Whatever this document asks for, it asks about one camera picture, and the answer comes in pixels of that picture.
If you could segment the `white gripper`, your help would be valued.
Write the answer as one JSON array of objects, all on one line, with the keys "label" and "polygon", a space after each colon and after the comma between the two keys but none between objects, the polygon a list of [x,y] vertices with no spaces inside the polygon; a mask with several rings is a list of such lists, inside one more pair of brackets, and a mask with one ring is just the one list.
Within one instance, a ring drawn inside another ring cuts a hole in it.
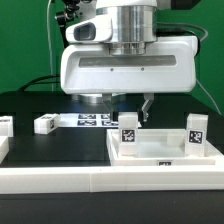
[{"label": "white gripper", "polygon": [[153,93],[189,92],[196,84],[198,38],[156,35],[152,17],[97,15],[66,29],[61,88],[68,94],[103,94],[110,120],[112,95],[144,93],[138,121],[146,122]]}]

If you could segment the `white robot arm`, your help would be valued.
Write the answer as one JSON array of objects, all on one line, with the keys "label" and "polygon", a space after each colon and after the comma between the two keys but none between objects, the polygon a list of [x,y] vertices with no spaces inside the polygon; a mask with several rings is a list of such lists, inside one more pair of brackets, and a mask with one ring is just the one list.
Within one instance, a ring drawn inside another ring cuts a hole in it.
[{"label": "white robot arm", "polygon": [[96,0],[93,17],[68,27],[61,58],[67,94],[100,94],[116,121],[114,94],[142,93],[147,118],[156,93],[189,92],[196,84],[195,36],[159,31],[159,10],[190,10],[201,0]]}]

